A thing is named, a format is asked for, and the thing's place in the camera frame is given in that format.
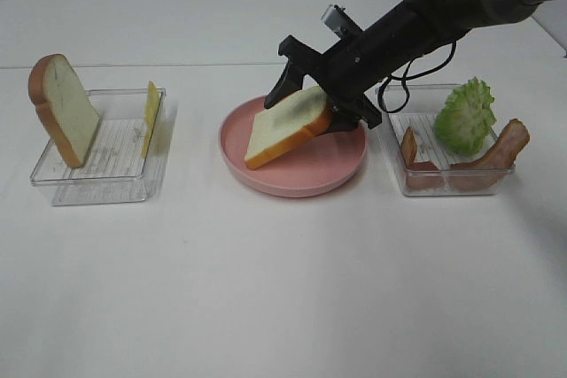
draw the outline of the bread crust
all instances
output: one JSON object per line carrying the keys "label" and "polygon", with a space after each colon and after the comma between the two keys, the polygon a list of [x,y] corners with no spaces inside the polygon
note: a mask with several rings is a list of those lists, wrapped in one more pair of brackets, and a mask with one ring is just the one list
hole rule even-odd
{"label": "bread crust", "polygon": [[333,120],[333,113],[329,104],[325,105],[321,115],[313,120],[311,123],[305,125],[300,130],[292,135],[289,135],[282,141],[266,148],[258,155],[250,157],[245,160],[246,166],[255,170],[260,166],[265,165],[267,162],[274,158],[282,156],[284,153],[289,152],[300,146],[301,144],[307,142],[310,139],[322,134],[327,128],[329,128],[330,123]]}
{"label": "bread crust", "polygon": [[53,142],[57,145],[58,151],[65,163],[72,168],[82,166],[82,162],[77,158],[73,146],[63,133],[63,129],[58,124],[53,111],[51,110],[51,102],[45,96],[43,90],[45,86],[45,71],[49,63],[55,57],[62,57],[67,63],[69,63],[64,55],[60,53],[55,53],[53,55],[48,55],[47,57],[41,58],[32,68],[29,78],[27,79],[27,93],[32,103],[35,105],[35,112],[37,117],[42,122],[43,127],[53,139]]}

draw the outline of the green lettuce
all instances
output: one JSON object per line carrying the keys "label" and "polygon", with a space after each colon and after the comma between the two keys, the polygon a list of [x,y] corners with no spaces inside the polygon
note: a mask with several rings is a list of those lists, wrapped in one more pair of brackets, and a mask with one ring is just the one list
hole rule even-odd
{"label": "green lettuce", "polygon": [[474,155],[496,122],[490,87],[476,77],[453,90],[433,124],[435,136],[452,152]]}

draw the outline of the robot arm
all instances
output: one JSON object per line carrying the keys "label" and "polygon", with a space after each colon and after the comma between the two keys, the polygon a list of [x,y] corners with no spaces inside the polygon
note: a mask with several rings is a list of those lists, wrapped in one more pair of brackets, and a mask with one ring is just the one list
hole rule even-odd
{"label": "robot arm", "polygon": [[456,43],[472,28],[519,22],[544,1],[402,0],[364,31],[343,10],[331,7],[323,20],[340,40],[320,53],[291,35],[285,38],[278,53],[288,62],[264,106],[301,89],[310,75],[333,105],[335,119],[328,132],[355,129],[359,120],[373,128],[382,119],[366,90],[413,59]]}

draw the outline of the plastic tray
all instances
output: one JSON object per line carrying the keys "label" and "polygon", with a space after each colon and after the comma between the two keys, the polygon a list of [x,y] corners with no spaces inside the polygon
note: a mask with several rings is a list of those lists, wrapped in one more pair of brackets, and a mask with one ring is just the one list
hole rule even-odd
{"label": "plastic tray", "polygon": [[[497,136],[491,131],[485,139],[482,150],[474,157],[464,157],[448,151],[433,133],[433,122],[443,108],[447,96],[458,87],[457,84],[409,86],[411,100],[402,112],[385,114],[384,122],[378,127],[378,135],[388,154],[401,192],[409,197],[492,195],[498,192],[505,178],[515,168],[487,168],[451,170],[450,165],[473,161],[483,156],[494,144]],[[401,87],[392,87],[385,98],[401,103]],[[411,126],[417,141],[416,162],[431,161],[438,171],[416,171],[406,166],[401,155],[400,144],[403,135]]]}
{"label": "plastic tray", "polygon": [[101,116],[86,164],[69,168],[50,139],[30,176],[52,205],[140,202],[161,184],[171,134],[164,118],[166,91],[159,89],[159,109],[146,158],[144,108],[147,89],[90,90]]}

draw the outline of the yellow cheese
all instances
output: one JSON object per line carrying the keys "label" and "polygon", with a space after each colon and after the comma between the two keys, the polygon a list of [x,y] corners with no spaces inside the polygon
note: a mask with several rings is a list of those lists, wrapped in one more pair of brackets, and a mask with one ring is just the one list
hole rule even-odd
{"label": "yellow cheese", "polygon": [[148,100],[145,103],[145,123],[148,130],[145,134],[144,147],[142,148],[142,157],[146,158],[148,155],[148,148],[150,147],[151,133],[153,126],[156,124],[156,115],[159,108],[159,92],[153,81],[148,83]]}

